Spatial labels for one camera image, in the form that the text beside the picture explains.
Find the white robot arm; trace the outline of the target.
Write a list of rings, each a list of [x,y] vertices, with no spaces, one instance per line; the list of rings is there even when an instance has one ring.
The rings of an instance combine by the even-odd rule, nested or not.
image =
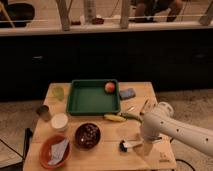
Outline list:
[[[173,114],[170,104],[159,102],[143,115],[140,125],[142,138],[153,142],[162,133],[213,157],[213,130],[180,122],[172,118]]]

